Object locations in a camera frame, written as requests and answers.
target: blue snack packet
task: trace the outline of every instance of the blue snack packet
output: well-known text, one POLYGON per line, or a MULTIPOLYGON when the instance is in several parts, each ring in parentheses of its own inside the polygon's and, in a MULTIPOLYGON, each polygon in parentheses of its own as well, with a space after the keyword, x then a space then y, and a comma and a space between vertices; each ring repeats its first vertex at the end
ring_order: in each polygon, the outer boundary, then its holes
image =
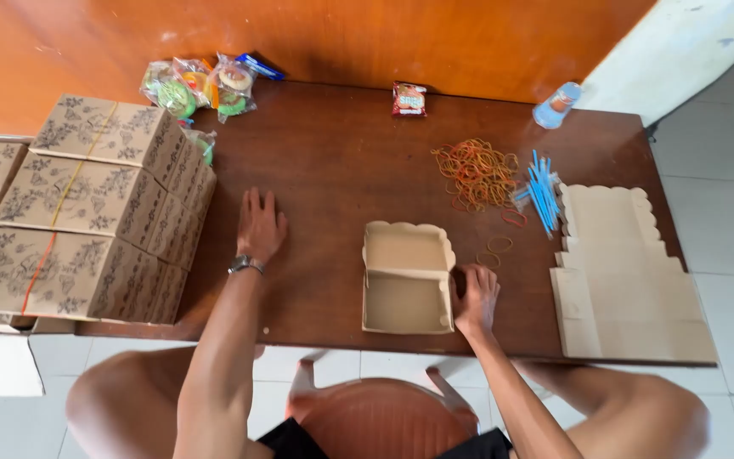
POLYGON ((270 78, 271 80, 280 80, 285 77, 284 74, 281 74, 277 72, 276 70, 274 70, 273 68, 270 68, 265 64, 262 64, 257 59, 253 58, 247 52, 240 54, 234 60, 239 60, 239 62, 242 62, 245 65, 248 65, 250 68, 255 70, 258 74, 265 75, 266 77, 270 78))

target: brown chair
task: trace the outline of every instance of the brown chair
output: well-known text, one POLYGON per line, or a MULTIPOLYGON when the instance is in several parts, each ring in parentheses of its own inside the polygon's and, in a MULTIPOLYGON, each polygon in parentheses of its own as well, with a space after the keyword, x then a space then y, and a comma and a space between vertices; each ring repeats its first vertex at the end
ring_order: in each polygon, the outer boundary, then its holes
POLYGON ((406 381, 365 378, 317 389, 301 360, 288 395, 293 416, 330 459, 430 459, 478 434, 478 418, 437 368, 443 393, 406 381))

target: hand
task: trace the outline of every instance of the hand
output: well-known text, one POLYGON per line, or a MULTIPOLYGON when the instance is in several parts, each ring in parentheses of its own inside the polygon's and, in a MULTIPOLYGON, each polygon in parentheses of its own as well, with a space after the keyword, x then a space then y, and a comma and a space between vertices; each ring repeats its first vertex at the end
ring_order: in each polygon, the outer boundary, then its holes
POLYGON ((274 197, 265 194, 265 208, 260 204, 257 187, 242 196, 240 226, 237 229, 237 256, 248 255, 266 264, 277 253, 285 236, 288 235, 288 219, 285 214, 274 211, 274 197))
POLYGON ((464 265, 459 268, 466 275, 466 293, 463 298, 457 297, 455 279, 449 278, 455 325, 466 338, 491 333, 494 307, 500 293, 497 275, 481 265, 464 265))

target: clear plastic cup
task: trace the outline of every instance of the clear plastic cup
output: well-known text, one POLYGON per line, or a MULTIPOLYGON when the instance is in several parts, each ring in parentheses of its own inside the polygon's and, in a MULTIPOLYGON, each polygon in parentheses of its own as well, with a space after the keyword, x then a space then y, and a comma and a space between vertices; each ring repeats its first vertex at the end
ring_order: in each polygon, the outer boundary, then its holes
POLYGON ((534 107, 534 120, 545 129, 558 128, 581 95, 582 89, 578 84, 567 82, 545 102, 534 107))

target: red snack packet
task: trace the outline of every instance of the red snack packet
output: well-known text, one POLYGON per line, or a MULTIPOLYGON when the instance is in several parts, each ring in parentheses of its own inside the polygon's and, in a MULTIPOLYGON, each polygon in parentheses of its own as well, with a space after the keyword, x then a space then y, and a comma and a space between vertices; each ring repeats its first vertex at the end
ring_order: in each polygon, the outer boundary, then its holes
POLYGON ((426 116, 423 96, 426 88, 407 82, 392 84, 392 116, 426 116))

